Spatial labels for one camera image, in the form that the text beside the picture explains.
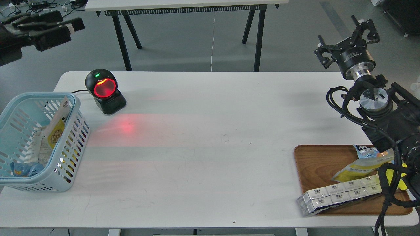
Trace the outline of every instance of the plastic basket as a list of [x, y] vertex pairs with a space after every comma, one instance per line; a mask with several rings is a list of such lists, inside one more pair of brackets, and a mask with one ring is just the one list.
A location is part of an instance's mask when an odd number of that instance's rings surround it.
[[[14, 177], [9, 164], [26, 156], [34, 131], [49, 124], [64, 96], [70, 113], [49, 162], [32, 177]], [[33, 92], [13, 98], [0, 115], [0, 185], [35, 192], [68, 190], [90, 134], [79, 109], [80, 100], [71, 93]]]

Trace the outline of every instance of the white table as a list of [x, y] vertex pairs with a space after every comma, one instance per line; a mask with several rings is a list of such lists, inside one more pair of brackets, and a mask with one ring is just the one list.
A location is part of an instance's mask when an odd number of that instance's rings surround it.
[[279, 3], [288, 2], [289, 0], [89, 0], [85, 9], [87, 11], [96, 11], [98, 16], [101, 11], [104, 11], [107, 16], [112, 16], [127, 71], [132, 71], [132, 68], [118, 16], [124, 17], [137, 48], [142, 49], [142, 44], [137, 36], [130, 15], [249, 10], [244, 36], [242, 38], [242, 43], [246, 44], [255, 10], [259, 10], [254, 60], [254, 71], [259, 71], [267, 4], [275, 4], [278, 8]]
[[[85, 89], [67, 72], [55, 91]], [[72, 188], [5, 187], [0, 227], [368, 227], [377, 216], [302, 217], [293, 149], [368, 144], [325, 101], [352, 82], [335, 72], [114, 72], [127, 105], [104, 115], [77, 96], [91, 135]], [[409, 215], [386, 226], [410, 226]]]

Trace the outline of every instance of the red scanner light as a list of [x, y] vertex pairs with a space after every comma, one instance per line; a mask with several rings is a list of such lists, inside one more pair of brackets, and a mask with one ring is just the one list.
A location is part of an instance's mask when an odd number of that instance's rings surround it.
[[106, 78], [106, 79], [103, 79], [102, 81], [99, 81], [95, 85], [93, 92], [99, 98], [107, 98], [111, 96], [115, 92], [116, 89], [117, 89], [117, 84], [115, 83], [115, 81], [112, 79]]

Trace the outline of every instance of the black table leg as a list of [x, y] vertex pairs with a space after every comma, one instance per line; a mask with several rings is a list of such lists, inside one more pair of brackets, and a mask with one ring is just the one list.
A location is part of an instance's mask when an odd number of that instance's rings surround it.
[[264, 31], [264, 20], [265, 20], [265, 9], [260, 10], [260, 15], [258, 18], [257, 47], [255, 48], [254, 71], [260, 71], [261, 45], [263, 44], [262, 34]]
[[131, 69], [130, 58], [127, 52], [126, 42], [124, 41], [123, 30], [121, 29], [120, 19], [118, 16], [112, 16], [114, 22], [115, 32], [117, 33], [118, 43], [120, 44], [121, 54], [123, 55], [124, 64], [127, 71], [133, 71]]
[[126, 20], [127, 26], [130, 29], [131, 35], [133, 36], [134, 42], [137, 45], [138, 49], [142, 48], [142, 44], [140, 43], [139, 37], [137, 36], [136, 30], [133, 26], [133, 22], [130, 19], [130, 16], [124, 16], [124, 19]]
[[252, 20], [254, 19], [255, 10], [250, 10], [247, 20], [247, 26], [245, 27], [244, 37], [242, 38], [242, 43], [246, 44], [248, 40], [249, 30], [251, 29]]

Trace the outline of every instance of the snack bag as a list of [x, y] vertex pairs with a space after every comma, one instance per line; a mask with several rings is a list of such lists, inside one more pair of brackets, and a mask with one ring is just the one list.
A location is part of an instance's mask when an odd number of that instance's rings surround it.
[[382, 153], [374, 147], [353, 145], [357, 150], [358, 159], [337, 172], [331, 180], [347, 182], [368, 176], [385, 162], [394, 160], [392, 149]]
[[40, 163], [19, 163], [11, 162], [10, 168], [12, 169], [13, 175], [15, 177], [31, 177], [40, 173], [44, 166]]
[[44, 130], [44, 136], [47, 137], [49, 146], [54, 149], [55, 144], [60, 139], [63, 134], [65, 124], [64, 122], [67, 119], [68, 114], [70, 113], [70, 106], [68, 103], [68, 98], [64, 97], [60, 103], [60, 108], [54, 114], [54, 117], [50, 121], [50, 124]]

